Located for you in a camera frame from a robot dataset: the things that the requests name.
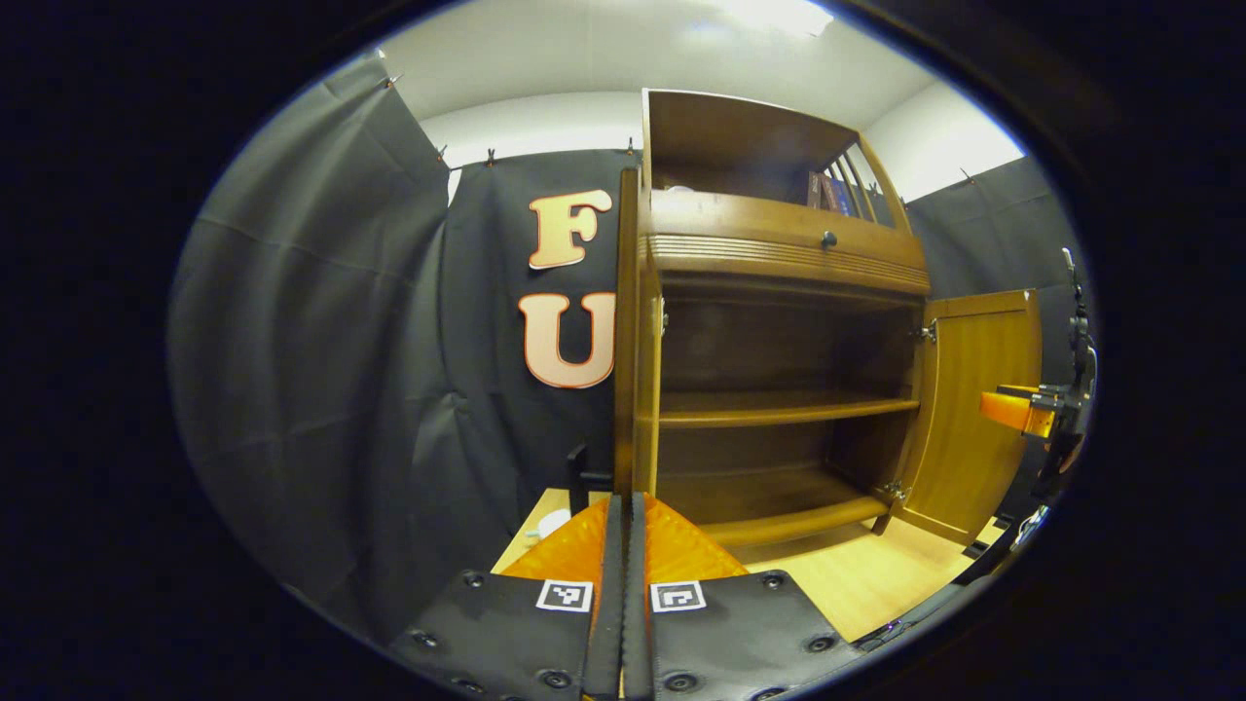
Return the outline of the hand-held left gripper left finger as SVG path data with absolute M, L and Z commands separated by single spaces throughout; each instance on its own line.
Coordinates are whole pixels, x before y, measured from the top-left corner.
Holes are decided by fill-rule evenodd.
M 502 572 L 464 570 L 388 645 L 461 700 L 614 700 L 625 507 L 601 498 Z

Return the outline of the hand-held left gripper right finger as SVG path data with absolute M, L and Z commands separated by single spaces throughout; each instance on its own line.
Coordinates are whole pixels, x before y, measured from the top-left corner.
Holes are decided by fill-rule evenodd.
M 792 573 L 749 572 L 643 493 L 632 498 L 625 586 L 628 700 L 792 699 L 862 656 Z

